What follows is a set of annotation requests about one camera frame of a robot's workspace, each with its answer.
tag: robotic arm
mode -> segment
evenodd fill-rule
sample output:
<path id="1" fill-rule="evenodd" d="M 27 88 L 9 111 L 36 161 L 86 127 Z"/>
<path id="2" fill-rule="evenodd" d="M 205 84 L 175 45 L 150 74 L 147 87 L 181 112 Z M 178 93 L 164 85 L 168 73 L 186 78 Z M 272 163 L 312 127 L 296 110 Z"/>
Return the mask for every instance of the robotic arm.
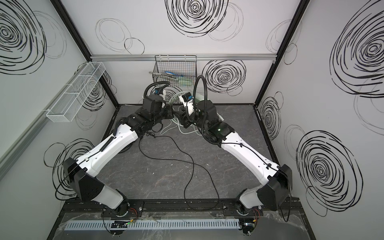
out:
<path id="1" fill-rule="evenodd" d="M 203 80 L 204 100 L 196 103 L 196 87 Z M 147 96 L 148 90 L 156 85 L 155 94 Z M 194 124 L 198 127 L 203 138 L 234 155 L 256 176 L 260 186 L 244 191 L 239 200 L 244 209 L 266 205 L 271 210 L 277 210 L 288 196 L 292 183 L 291 169 L 268 160 L 247 144 L 234 129 L 221 121 L 216 107 L 207 100 L 206 81 L 203 76 L 196 80 L 194 94 L 186 93 L 180 96 L 185 109 L 174 111 L 161 94 L 165 95 L 165 87 L 169 82 L 156 82 L 144 91 L 143 105 L 135 113 L 116 123 L 114 132 L 98 144 L 94 149 L 79 158 L 68 158 L 64 161 L 65 176 L 73 190 L 83 201 L 97 201 L 113 209 L 116 215 L 126 215 L 129 203 L 127 198 L 118 190 L 114 190 L 96 176 L 100 170 L 121 150 L 136 139 L 142 137 L 154 125 L 163 119 L 172 119 L 174 115 L 185 127 Z"/>

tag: white wire basket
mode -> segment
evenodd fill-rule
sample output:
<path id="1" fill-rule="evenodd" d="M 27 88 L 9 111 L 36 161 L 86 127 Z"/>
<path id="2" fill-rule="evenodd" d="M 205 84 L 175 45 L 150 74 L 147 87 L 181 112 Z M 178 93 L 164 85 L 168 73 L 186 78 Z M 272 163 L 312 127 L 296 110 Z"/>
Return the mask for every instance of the white wire basket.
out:
<path id="1" fill-rule="evenodd" d="M 104 72 L 102 62 L 88 62 L 46 116 L 53 122 L 71 122 Z"/>

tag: mesh basket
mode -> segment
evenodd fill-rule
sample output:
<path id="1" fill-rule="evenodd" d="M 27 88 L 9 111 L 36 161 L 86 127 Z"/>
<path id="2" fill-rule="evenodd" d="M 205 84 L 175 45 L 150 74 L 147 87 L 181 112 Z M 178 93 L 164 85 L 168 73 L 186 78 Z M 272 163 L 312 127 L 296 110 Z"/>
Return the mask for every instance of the mesh basket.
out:
<path id="1" fill-rule="evenodd" d="M 105 71 L 102 62 L 89 62 L 65 89 L 46 116 L 53 122 L 71 122 Z"/>
<path id="2" fill-rule="evenodd" d="M 173 87 L 193 87 L 196 82 L 195 55 L 157 55 L 153 82 L 169 81 Z"/>

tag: black wire basket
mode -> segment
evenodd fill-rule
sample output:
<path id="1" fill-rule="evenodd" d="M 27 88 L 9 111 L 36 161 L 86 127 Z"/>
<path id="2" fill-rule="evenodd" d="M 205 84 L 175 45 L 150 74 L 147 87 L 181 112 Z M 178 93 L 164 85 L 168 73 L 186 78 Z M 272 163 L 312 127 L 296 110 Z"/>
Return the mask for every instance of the black wire basket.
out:
<path id="1" fill-rule="evenodd" d="M 173 87 L 193 87 L 196 82 L 196 55 L 157 55 L 153 82 L 169 81 Z"/>

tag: work surface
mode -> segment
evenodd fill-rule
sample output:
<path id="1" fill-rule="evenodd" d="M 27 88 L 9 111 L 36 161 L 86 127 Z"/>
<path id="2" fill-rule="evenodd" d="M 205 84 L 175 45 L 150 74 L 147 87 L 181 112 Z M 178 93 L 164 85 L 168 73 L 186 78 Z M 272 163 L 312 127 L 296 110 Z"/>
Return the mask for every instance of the work surface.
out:
<path id="1" fill-rule="evenodd" d="M 116 119 L 129 116 L 138 108 L 139 106 L 122 106 Z M 224 121 L 248 144 L 271 159 L 251 105 L 216 106 L 216 108 Z M 164 127 L 169 123 L 170 120 L 163 120 Z M 181 127 L 181 130 L 191 132 L 193 128 Z M 195 163 L 204 166 L 210 172 L 220 198 L 235 198 L 243 189 L 250 189 L 260 184 L 251 171 L 233 155 L 209 144 L 196 133 L 181 134 L 176 127 L 163 136 L 172 137 L 181 150 L 193 157 Z M 190 157 L 180 152 L 168 137 L 144 136 L 140 147 L 150 157 L 191 162 Z M 138 139 L 131 149 L 109 161 L 97 178 L 121 191 L 128 199 L 182 199 L 191 174 L 192 164 L 145 157 L 139 150 Z M 187 199 L 217 198 L 209 175 L 201 167 L 195 166 L 193 179 L 187 187 L 185 196 Z"/>

